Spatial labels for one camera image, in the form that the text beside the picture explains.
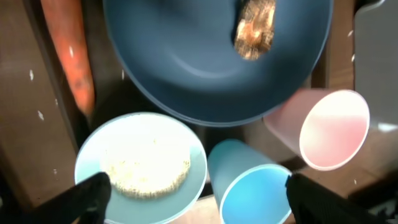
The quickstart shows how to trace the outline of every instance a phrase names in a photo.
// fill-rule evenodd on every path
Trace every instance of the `plastic cup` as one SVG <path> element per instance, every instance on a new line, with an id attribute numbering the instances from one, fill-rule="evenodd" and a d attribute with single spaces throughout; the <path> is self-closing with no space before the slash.
<path id="1" fill-rule="evenodd" d="M 264 122 L 310 167 L 326 171 L 356 155 L 368 134 L 370 114 L 355 91 L 299 90 Z"/>
<path id="2" fill-rule="evenodd" d="M 283 223 L 290 215 L 285 183 L 291 172 L 245 143 L 217 144 L 208 171 L 222 223 Z"/>

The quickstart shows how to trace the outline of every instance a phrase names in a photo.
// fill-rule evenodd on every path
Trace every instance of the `food piece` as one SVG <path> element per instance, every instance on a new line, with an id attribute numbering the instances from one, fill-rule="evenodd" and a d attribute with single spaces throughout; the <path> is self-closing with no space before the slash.
<path id="1" fill-rule="evenodd" d="M 234 46 L 246 60 L 269 51 L 274 38 L 275 0 L 248 0 L 241 11 Z"/>
<path id="2" fill-rule="evenodd" d="M 105 172 L 111 184 L 127 197 L 150 199 L 177 190 L 190 169 L 190 151 L 168 139 L 133 143 L 106 151 Z"/>

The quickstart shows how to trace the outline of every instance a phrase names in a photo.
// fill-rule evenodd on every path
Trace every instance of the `blue cup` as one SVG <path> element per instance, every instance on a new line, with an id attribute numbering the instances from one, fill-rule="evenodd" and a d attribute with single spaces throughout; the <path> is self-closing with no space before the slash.
<path id="1" fill-rule="evenodd" d="M 285 188 L 292 173 L 241 141 L 217 144 L 208 171 L 222 223 L 283 223 L 292 212 Z"/>

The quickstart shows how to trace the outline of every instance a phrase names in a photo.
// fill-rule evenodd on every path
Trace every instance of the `dark blue bowl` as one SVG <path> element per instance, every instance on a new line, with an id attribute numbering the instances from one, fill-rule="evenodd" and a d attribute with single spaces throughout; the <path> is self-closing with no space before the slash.
<path id="1" fill-rule="evenodd" d="M 204 126 L 237 126 L 269 113 L 312 72 L 332 0 L 277 0 L 271 50 L 243 60 L 233 37 L 241 0 L 104 0 L 119 58 L 151 101 Z"/>

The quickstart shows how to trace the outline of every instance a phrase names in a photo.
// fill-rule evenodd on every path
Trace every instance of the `carrot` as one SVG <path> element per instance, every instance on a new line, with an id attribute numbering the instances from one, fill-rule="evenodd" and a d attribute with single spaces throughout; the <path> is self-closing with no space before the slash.
<path id="1" fill-rule="evenodd" d="M 41 0 L 47 27 L 80 111 L 94 110 L 94 84 L 88 61 L 80 0 Z"/>

